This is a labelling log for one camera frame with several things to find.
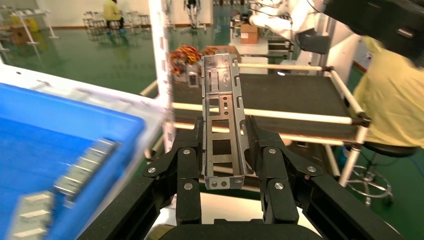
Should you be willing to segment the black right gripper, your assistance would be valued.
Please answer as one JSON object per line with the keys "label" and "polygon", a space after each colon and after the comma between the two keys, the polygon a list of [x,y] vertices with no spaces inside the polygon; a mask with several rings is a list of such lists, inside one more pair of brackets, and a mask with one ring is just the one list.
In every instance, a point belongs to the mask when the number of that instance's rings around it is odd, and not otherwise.
{"label": "black right gripper", "polygon": [[422,0],[324,0],[322,12],[412,62],[424,60]]}

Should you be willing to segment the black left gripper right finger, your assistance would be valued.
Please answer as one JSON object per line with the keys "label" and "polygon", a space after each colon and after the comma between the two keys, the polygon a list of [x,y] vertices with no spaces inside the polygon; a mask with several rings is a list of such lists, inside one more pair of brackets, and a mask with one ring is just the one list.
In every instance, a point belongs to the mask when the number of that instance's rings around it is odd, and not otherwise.
{"label": "black left gripper right finger", "polygon": [[264,226],[276,240],[400,240],[320,166],[291,152],[276,132],[244,123],[247,162],[259,178]]}

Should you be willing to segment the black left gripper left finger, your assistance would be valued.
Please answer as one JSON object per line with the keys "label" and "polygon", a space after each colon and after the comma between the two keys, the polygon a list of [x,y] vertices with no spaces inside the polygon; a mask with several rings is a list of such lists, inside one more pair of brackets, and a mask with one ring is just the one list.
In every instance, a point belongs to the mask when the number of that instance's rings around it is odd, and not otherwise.
{"label": "black left gripper left finger", "polygon": [[[131,180],[79,236],[80,240],[187,240],[186,224],[201,224],[199,177],[204,119],[175,136],[169,152]],[[167,203],[177,197],[176,226],[154,226]]]}

